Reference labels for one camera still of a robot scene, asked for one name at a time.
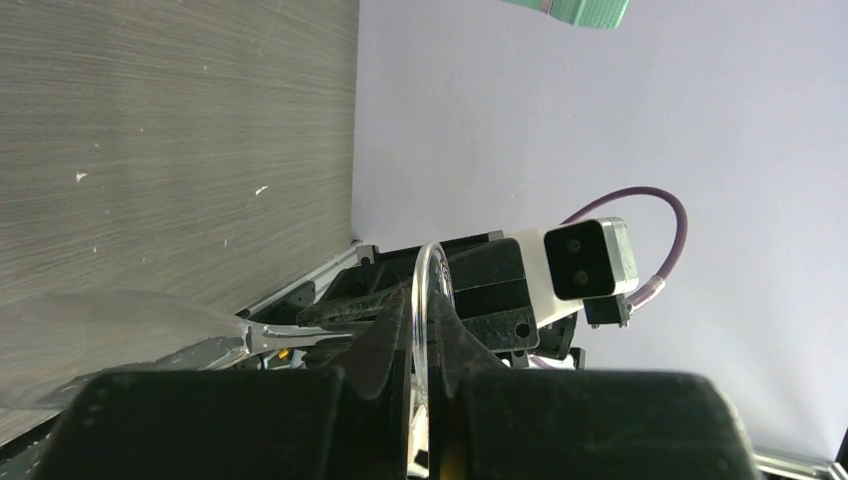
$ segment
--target green object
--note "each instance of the green object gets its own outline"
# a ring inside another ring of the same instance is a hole
[[[547,13],[575,27],[618,28],[630,0],[504,0]]]

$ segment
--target cable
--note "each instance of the cable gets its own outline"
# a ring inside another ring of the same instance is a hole
[[[669,206],[671,206],[671,209],[674,210],[674,216],[677,219],[677,228],[674,233],[674,242],[671,245],[671,250],[665,257],[665,261],[663,261],[659,270],[657,270],[657,273],[655,273],[645,283],[645,285],[642,285],[642,287],[636,290],[635,293],[627,297],[627,300],[628,302],[630,302],[633,311],[644,307],[645,304],[653,300],[653,298],[656,297],[657,294],[665,287],[666,278],[668,278],[668,276],[671,274],[671,271],[674,270],[674,266],[677,264],[677,261],[680,260],[680,256],[683,254],[683,247],[686,244],[686,236],[689,233],[689,217],[686,215],[686,208],[683,207],[683,203],[677,197],[661,188],[628,187],[623,188],[621,190],[616,190],[612,193],[608,193],[603,197],[589,203],[585,207],[575,212],[570,217],[566,218],[561,224],[565,225],[567,223],[573,223],[574,221],[579,220],[580,218],[585,216],[587,213],[612,201],[626,197],[643,195],[649,197],[656,197],[668,203]]]

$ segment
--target gray wood surface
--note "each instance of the gray wood surface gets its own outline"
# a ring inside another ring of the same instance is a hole
[[[0,1],[0,300],[124,287],[235,312],[347,248],[357,18]],[[0,444],[44,415],[0,411]]]

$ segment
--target purple cable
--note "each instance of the purple cable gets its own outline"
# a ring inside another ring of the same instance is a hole
[[[643,285],[639,290],[627,297],[627,300],[633,306],[634,310],[644,306],[654,297],[654,295],[656,295],[658,288],[662,288],[665,279],[668,278],[671,271],[674,269],[674,266],[677,264],[677,261],[680,260],[680,255],[683,253],[683,246],[686,244],[686,235],[689,232],[689,217],[686,215],[686,208],[683,207],[683,203],[677,197],[661,188],[628,187],[604,195],[603,197],[581,208],[575,212],[574,215],[566,218],[565,221],[562,222],[562,225],[572,223],[575,220],[582,218],[592,210],[614,200],[641,195],[657,197],[668,203],[672,210],[674,210],[674,216],[677,218],[677,229],[674,233],[674,243],[672,243],[671,250],[668,252],[668,256],[665,257],[665,261],[660,266],[660,269],[657,270],[657,273],[651,277],[651,280],[648,281],[647,284]]]

